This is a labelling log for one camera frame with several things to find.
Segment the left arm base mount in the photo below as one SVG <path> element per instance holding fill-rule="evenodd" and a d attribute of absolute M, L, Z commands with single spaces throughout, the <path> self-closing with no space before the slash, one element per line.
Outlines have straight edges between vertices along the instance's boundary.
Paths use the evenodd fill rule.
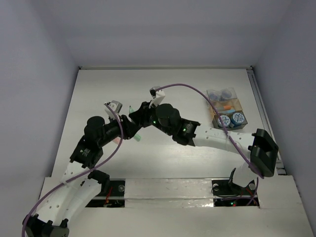
<path fill-rule="evenodd" d="M 107 190 L 102 190 L 86 207 L 124 208 L 125 180 L 111 180 Z"/>

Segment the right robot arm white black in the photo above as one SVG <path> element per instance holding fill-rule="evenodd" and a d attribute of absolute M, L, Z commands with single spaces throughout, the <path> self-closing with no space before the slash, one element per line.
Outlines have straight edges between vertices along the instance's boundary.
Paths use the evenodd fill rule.
<path fill-rule="evenodd" d="M 149 102 L 142 103 L 129 117 L 141 128 L 154 126 L 180 145 L 211 147 L 241 155 L 245 162 L 232 170 L 227 181 L 231 193 L 240 193 L 256 178 L 275 174 L 278 145 L 264 129 L 254 133 L 225 132 L 182 118 L 170 104 L 151 106 Z"/>

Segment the blue patterned tape roll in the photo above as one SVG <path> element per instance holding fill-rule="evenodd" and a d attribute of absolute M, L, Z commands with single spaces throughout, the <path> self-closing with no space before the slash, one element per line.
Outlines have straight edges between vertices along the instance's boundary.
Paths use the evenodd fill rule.
<path fill-rule="evenodd" d="M 231 117 L 231 122 L 234 125 L 234 127 L 243 125 L 245 122 L 245 117 L 243 113 L 240 113 L 240 112 L 233 113 Z"/>

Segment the blue highlighter marker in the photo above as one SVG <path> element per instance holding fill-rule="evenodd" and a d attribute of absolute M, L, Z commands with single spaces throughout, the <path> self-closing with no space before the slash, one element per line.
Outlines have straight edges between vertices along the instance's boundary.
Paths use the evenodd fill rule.
<path fill-rule="evenodd" d="M 232 114 L 234 112 L 235 112 L 235 110 L 225 110 L 222 113 L 227 115 L 227 114 Z"/>

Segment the green marker cap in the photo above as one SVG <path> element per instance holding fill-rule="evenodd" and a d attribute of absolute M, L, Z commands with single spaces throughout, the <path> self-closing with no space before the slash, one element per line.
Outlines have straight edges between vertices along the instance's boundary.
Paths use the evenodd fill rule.
<path fill-rule="evenodd" d="M 139 134 L 135 134 L 134 139 L 139 142 L 141 140 L 141 136 Z"/>

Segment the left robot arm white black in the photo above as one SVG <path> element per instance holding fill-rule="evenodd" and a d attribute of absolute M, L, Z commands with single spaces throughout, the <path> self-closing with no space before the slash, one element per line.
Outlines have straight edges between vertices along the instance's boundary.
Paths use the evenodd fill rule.
<path fill-rule="evenodd" d="M 67 237 L 86 205 L 109 190 L 110 177 L 99 170 L 103 146 L 116 138 L 130 139 L 139 129 L 127 116 L 114 115 L 109 123 L 99 116 L 89 118 L 60 183 L 23 220 L 22 236 Z"/>

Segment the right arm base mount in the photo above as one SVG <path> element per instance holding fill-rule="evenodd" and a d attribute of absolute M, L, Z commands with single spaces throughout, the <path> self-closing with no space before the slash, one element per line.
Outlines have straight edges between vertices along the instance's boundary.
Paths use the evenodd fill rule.
<path fill-rule="evenodd" d="M 228 179 L 212 180 L 211 192 L 215 207 L 256 206 L 259 207 L 257 196 L 258 185 L 251 181 L 246 187 L 233 183 L 235 168 Z"/>

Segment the clear jar purple lid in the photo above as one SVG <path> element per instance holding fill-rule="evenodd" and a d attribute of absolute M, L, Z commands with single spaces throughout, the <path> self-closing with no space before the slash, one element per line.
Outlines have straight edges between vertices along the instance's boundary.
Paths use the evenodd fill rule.
<path fill-rule="evenodd" d="M 233 93 L 229 89 L 209 90 L 207 94 L 211 101 L 227 101 L 233 98 Z"/>

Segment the red-orange highlighter marker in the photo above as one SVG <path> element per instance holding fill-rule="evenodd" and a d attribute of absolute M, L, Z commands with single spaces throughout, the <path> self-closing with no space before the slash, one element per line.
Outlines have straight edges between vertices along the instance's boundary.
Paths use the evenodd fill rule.
<path fill-rule="evenodd" d="M 217 111 L 225 111 L 225 110 L 231 110 L 232 107 L 230 105 L 224 105 L 224 106 L 218 106 L 218 107 L 215 107 L 215 109 Z"/>

